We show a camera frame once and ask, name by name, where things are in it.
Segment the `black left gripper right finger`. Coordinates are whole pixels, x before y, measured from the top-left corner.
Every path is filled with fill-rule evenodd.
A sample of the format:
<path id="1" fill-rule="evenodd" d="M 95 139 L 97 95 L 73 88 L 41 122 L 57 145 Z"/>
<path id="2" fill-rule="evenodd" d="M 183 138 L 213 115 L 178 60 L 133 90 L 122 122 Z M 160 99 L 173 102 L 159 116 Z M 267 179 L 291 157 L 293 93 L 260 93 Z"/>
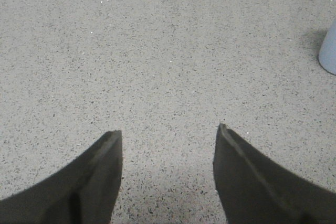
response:
<path id="1" fill-rule="evenodd" d="M 335 193 L 275 163 L 225 124 L 213 174 L 228 223 L 335 223 Z"/>

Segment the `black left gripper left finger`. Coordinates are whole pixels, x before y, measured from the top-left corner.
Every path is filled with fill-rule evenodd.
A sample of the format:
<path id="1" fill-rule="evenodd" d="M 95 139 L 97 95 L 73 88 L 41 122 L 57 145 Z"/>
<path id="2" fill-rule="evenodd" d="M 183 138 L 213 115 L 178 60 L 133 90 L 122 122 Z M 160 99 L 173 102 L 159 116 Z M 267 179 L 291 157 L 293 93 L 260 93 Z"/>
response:
<path id="1" fill-rule="evenodd" d="M 122 164 L 122 132 L 106 132 L 58 172 L 1 200 L 1 223 L 109 223 Z"/>

